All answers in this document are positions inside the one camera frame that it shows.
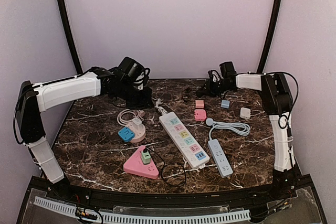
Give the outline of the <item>light blue cube adapter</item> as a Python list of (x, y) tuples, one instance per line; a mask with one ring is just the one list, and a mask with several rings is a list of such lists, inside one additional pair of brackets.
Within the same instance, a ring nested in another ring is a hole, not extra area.
[(228, 100), (221, 100), (220, 107), (224, 108), (224, 109), (228, 109), (230, 107), (230, 101), (228, 101)]

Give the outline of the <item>peach cube plug adapter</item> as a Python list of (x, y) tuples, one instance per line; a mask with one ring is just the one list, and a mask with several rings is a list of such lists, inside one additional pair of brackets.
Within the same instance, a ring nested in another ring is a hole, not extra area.
[(203, 100), (196, 100), (195, 101), (195, 108), (196, 109), (203, 109), (205, 106), (205, 103)]

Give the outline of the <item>pink square plug adapter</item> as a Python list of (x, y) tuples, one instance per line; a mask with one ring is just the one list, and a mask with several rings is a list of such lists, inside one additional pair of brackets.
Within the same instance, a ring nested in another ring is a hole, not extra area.
[(204, 122), (207, 118), (206, 111), (204, 109), (195, 109), (194, 118), (196, 122)]

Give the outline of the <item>white cube plug adapter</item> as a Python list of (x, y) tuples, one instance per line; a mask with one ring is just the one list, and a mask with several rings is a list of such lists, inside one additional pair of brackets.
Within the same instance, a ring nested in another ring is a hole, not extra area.
[(241, 108), (240, 109), (240, 114), (239, 116), (242, 118), (242, 119), (247, 119), (249, 120), (250, 117), (251, 117), (251, 110), (249, 108)]

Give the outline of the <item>blue square plug adapter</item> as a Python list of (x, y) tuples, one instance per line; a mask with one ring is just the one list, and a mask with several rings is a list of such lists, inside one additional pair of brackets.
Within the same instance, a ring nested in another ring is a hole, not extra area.
[(127, 126), (123, 127), (119, 132), (118, 132), (119, 137), (126, 143), (130, 142), (133, 140), (135, 137), (135, 133)]

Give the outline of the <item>round pink power socket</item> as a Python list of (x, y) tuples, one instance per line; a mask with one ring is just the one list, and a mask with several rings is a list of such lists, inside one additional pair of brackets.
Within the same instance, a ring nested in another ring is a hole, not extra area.
[(130, 140), (131, 143), (140, 143), (146, 137), (146, 129), (143, 123), (130, 122), (126, 127), (134, 133), (134, 137)]

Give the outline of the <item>white multi-socket power strip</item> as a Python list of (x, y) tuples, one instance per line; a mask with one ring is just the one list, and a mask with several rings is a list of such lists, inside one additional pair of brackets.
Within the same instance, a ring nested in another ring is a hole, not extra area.
[(192, 169), (204, 168), (210, 160), (209, 155), (177, 115), (169, 112), (160, 116), (159, 121), (190, 167)]

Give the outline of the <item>green charger adapter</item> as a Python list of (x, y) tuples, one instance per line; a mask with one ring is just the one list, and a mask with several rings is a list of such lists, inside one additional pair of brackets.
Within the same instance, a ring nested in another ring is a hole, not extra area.
[(148, 165), (151, 162), (150, 152), (146, 148), (141, 151), (141, 160), (144, 165)]

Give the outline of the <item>pink triangular power socket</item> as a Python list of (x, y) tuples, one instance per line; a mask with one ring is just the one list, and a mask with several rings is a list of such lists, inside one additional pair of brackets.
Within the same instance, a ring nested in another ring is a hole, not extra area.
[(141, 145), (138, 149), (131, 155), (130, 158), (123, 164), (123, 170), (129, 174), (157, 179), (159, 177), (159, 171), (151, 158), (151, 162), (148, 165), (144, 165), (141, 160), (141, 151), (146, 147)]

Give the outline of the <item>light blue power strip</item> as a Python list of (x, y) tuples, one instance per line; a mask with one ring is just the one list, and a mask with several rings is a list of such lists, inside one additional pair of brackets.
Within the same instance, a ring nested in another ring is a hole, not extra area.
[(217, 139), (208, 141), (208, 148), (217, 166), (219, 174), (222, 178), (229, 177), (233, 174), (230, 163)]

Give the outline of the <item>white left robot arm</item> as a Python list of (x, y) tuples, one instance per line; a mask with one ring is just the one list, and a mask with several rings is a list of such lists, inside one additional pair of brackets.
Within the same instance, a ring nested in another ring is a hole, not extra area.
[(14, 108), (14, 138), (19, 145), (28, 147), (61, 200), (71, 200), (74, 189), (67, 184), (67, 177), (46, 139), (41, 113), (64, 103), (101, 95), (124, 100), (128, 109), (152, 108), (152, 90), (146, 86), (148, 73), (148, 68), (128, 71), (121, 67), (109, 70), (92, 67), (83, 74), (47, 83), (22, 83)]

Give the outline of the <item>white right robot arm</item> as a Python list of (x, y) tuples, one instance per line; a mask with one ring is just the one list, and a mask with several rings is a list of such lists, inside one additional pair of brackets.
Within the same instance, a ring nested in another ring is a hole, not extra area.
[(293, 98), (284, 72), (272, 73), (230, 73), (215, 77), (213, 70), (209, 78), (196, 91), (197, 97), (204, 95), (218, 97), (226, 91), (251, 89), (259, 92), (263, 109), (269, 116), (275, 143), (274, 169), (289, 171), (295, 166), (292, 147), (291, 113), (297, 98)]

